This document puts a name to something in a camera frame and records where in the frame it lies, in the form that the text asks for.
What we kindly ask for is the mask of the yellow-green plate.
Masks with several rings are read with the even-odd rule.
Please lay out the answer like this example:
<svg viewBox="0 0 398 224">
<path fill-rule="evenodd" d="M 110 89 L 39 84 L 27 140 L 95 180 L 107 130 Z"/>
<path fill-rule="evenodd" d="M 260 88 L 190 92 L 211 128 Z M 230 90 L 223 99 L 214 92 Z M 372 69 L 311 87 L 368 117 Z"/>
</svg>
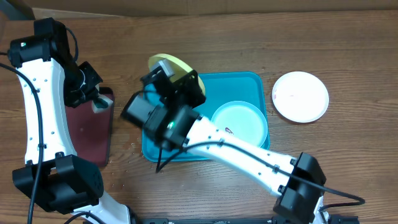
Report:
<svg viewBox="0 0 398 224">
<path fill-rule="evenodd" d="M 169 64 L 172 66 L 173 70 L 175 71 L 175 75 L 170 77 L 170 80 L 172 82 L 176 82 L 179 78 L 182 78 L 186 73 L 189 73 L 192 70 L 194 70 L 184 61 L 169 54 L 156 54 L 151 56 L 148 60 L 148 67 L 154 65 L 156 62 L 162 59 L 167 59 L 169 61 Z M 206 95 L 205 85 L 200 77 L 198 77 L 198 83 L 201 87 L 202 92 Z"/>
</svg>

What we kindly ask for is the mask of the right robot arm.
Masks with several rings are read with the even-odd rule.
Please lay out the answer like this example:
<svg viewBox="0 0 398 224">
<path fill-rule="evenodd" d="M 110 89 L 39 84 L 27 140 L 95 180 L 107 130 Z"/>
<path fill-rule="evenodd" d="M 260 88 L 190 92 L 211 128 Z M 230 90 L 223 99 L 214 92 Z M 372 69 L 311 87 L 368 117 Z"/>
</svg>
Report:
<svg viewBox="0 0 398 224">
<path fill-rule="evenodd" d="M 273 210 L 292 223 L 327 223 L 326 177 L 314 157 L 267 151 L 217 128 L 194 111 L 206 100 L 195 70 L 172 82 L 163 69 L 156 68 L 141 81 L 155 86 L 162 104 L 153 105 L 135 93 L 121 117 L 141 128 L 156 145 L 207 157 L 242 172 L 277 197 Z"/>
</svg>

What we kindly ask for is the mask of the light blue plate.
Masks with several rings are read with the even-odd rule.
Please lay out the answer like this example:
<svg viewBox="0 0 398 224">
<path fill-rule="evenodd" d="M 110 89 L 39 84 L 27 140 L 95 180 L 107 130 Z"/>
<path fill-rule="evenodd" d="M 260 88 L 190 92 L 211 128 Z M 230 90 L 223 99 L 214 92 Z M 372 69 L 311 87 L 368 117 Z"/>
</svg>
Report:
<svg viewBox="0 0 398 224">
<path fill-rule="evenodd" d="M 252 145 L 262 147 L 267 140 L 268 123 L 261 110 L 245 101 L 221 105 L 211 122 L 227 133 Z"/>
</svg>

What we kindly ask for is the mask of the white plate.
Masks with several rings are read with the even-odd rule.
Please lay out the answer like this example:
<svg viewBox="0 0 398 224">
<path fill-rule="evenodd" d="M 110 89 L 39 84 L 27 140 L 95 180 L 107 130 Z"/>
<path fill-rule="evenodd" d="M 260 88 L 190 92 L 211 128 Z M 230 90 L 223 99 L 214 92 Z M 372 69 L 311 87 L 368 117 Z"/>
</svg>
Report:
<svg viewBox="0 0 398 224">
<path fill-rule="evenodd" d="M 307 72 L 282 75 L 272 88 L 272 102 L 286 119 L 296 123 L 311 123 L 328 109 L 330 97 L 325 84 Z"/>
</svg>

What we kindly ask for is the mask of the green scrub sponge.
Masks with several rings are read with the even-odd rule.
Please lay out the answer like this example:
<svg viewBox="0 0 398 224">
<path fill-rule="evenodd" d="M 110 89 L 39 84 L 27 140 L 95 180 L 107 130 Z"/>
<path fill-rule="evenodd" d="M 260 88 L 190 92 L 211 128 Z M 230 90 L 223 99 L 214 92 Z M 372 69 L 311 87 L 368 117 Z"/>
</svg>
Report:
<svg viewBox="0 0 398 224">
<path fill-rule="evenodd" d="M 94 113 L 102 113 L 113 105 L 113 100 L 105 95 L 98 95 L 97 98 L 92 100 L 92 110 Z"/>
</svg>

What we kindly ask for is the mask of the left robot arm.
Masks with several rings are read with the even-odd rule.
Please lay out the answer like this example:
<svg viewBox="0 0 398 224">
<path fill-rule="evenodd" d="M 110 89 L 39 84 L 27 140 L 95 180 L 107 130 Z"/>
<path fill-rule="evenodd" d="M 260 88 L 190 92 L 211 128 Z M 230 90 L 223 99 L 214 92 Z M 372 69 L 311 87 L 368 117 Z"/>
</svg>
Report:
<svg viewBox="0 0 398 224">
<path fill-rule="evenodd" d="M 136 223 L 127 206 L 104 189 L 114 111 L 112 89 L 69 48 L 73 32 L 52 18 L 34 22 L 34 34 L 11 41 L 7 69 L 21 83 L 27 121 L 24 167 L 14 186 L 46 212 L 88 223 Z"/>
</svg>

